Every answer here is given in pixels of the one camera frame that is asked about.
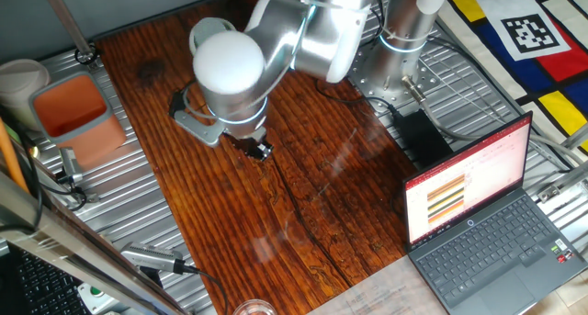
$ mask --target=red square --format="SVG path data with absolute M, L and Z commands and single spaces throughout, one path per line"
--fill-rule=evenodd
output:
M 588 54 L 568 34 L 561 31 L 558 24 L 553 23 L 553 25 L 558 29 L 558 32 L 568 45 L 570 45 L 571 50 L 538 57 L 537 60 L 548 71 L 551 77 L 559 82 L 588 70 Z

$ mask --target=wooden tabletop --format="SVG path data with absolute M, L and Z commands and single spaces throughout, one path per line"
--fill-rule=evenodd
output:
M 221 0 L 97 42 L 142 148 L 197 266 L 216 276 L 230 311 L 251 298 L 305 314 L 404 256 L 401 181 L 414 168 L 372 108 L 320 96 L 288 73 L 269 100 L 260 163 L 222 138 L 211 149 L 167 116 L 194 74 L 189 30 L 203 17 L 243 28 L 251 2 Z M 347 81 L 326 92 L 359 96 Z M 194 106 L 203 104 L 197 86 Z M 219 313 L 220 291 L 204 279 Z

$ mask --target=laptop keyboard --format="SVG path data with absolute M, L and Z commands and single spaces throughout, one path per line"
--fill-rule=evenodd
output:
M 10 248 L 31 315 L 89 315 L 74 279 L 38 257 Z
M 418 263 L 450 307 L 488 284 L 516 261 L 531 264 L 537 245 L 553 231 L 540 209 L 524 197 L 429 253 Z

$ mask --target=orange bin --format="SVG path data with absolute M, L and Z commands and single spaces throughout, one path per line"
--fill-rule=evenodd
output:
M 60 148 L 73 148 L 82 166 L 114 151 L 127 139 L 89 73 L 76 73 L 51 84 L 28 103 L 47 139 Z

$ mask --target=glass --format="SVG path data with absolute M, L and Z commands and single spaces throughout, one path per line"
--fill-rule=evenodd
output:
M 232 315 L 277 315 L 277 312 L 268 302 L 252 299 L 242 303 Z

